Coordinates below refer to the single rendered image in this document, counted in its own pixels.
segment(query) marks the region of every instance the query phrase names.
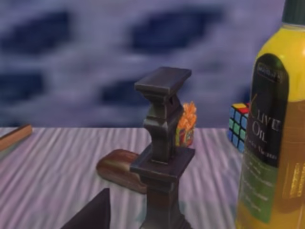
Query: gray wall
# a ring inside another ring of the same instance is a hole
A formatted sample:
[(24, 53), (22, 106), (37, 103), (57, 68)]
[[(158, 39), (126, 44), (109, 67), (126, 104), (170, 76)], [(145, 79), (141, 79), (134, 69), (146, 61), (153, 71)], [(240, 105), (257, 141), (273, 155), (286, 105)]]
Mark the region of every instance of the gray wall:
[[(167, 65), (193, 71), (180, 98), (197, 105), (197, 126), (225, 127), (231, 103), (248, 99), (254, 58), (279, 28), (283, 5), (2, 1), (0, 125), (141, 126), (148, 103), (133, 84)], [(69, 15), (51, 14), (61, 11)]]

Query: green label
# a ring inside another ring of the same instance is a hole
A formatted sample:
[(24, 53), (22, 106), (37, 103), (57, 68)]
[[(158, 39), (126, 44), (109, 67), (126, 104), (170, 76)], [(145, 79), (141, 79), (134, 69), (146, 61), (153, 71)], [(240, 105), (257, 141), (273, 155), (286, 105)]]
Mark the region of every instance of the green label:
[(264, 223), (269, 222), (273, 206), (288, 86), (288, 73), (276, 56), (265, 54), (257, 60), (239, 199)]

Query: striped tablecloth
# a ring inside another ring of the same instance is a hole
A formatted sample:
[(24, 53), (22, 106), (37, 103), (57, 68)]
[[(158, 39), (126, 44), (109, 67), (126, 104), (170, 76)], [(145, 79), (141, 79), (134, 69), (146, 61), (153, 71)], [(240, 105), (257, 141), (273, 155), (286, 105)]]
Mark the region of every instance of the striped tablecloth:
[[(95, 166), (114, 149), (140, 153), (149, 142), (137, 128), (35, 128), (0, 160), (0, 229), (59, 229), (105, 187), (111, 229), (138, 229), (145, 195), (99, 178)], [(233, 229), (241, 154), (224, 129), (196, 129), (193, 147), (180, 207), (193, 229)]]

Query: olive oil bottle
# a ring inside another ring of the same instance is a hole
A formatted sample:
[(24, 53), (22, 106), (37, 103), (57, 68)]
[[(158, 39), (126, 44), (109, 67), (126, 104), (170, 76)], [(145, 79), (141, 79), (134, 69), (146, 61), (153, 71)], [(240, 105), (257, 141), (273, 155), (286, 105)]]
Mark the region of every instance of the olive oil bottle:
[(236, 229), (305, 229), (305, 0), (254, 64)]

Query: colorful puzzle cube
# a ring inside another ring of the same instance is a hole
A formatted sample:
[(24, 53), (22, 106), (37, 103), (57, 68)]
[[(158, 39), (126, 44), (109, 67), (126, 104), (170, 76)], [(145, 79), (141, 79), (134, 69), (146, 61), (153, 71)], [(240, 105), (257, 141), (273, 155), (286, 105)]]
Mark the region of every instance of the colorful puzzle cube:
[(230, 109), (229, 129), (227, 135), (229, 140), (240, 152), (244, 151), (248, 112), (249, 103), (233, 104)]

